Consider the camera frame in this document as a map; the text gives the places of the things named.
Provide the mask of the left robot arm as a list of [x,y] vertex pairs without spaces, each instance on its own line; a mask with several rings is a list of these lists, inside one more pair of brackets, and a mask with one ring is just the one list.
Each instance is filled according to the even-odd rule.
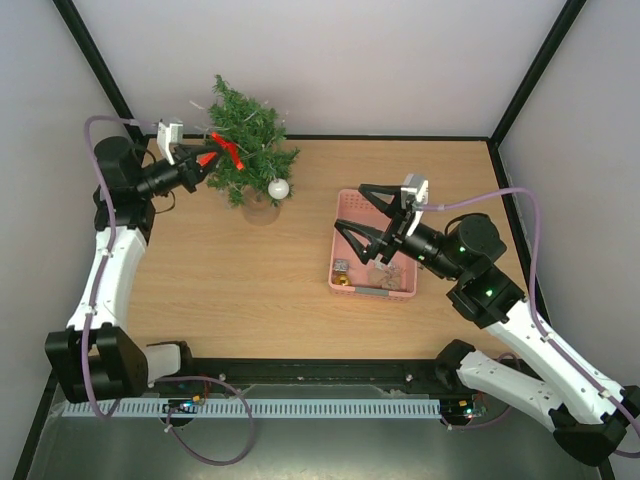
[[142,148],[120,136],[101,140],[91,152],[106,185],[93,195],[94,260],[67,326],[45,341],[52,370],[74,404],[139,397],[157,379],[191,363],[184,341],[138,346],[127,333],[127,313],[156,216],[154,198],[177,187],[195,192],[222,157],[215,145],[178,144],[163,159],[144,165]]

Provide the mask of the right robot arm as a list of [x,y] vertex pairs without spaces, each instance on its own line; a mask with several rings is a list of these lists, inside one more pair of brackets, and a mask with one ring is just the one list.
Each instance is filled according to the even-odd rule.
[[579,462],[597,467],[621,449],[639,428],[639,388],[622,386],[585,360],[539,314],[536,274],[522,290],[497,265],[505,253],[497,227],[483,213],[467,213],[443,231],[423,224],[424,212],[447,211],[428,201],[428,183],[410,175],[401,186],[362,184],[359,193],[389,220],[385,230],[338,219],[336,231],[362,263],[388,263],[402,253],[441,279],[453,282],[453,308],[479,329],[500,339],[534,371],[510,368],[461,340],[439,354],[436,379],[445,390],[482,391],[521,411],[549,430]]

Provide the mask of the red bow ornament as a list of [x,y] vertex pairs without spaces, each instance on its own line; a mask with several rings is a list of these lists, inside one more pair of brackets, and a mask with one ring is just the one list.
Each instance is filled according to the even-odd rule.
[[218,161],[224,152],[227,152],[231,160],[238,171],[242,171],[245,169],[244,163],[240,159],[238,153],[238,147],[235,143],[224,139],[219,133],[212,132],[210,135],[211,139],[214,141],[214,144],[218,147],[217,150],[213,150],[212,152],[206,153],[200,156],[197,160],[197,163],[201,167],[212,166],[214,161]]

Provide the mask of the white ball ornament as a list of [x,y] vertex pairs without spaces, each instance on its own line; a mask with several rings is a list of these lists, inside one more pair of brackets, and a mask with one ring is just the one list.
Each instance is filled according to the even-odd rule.
[[290,193],[289,183],[282,178],[272,180],[268,185],[268,194],[274,200],[283,200]]

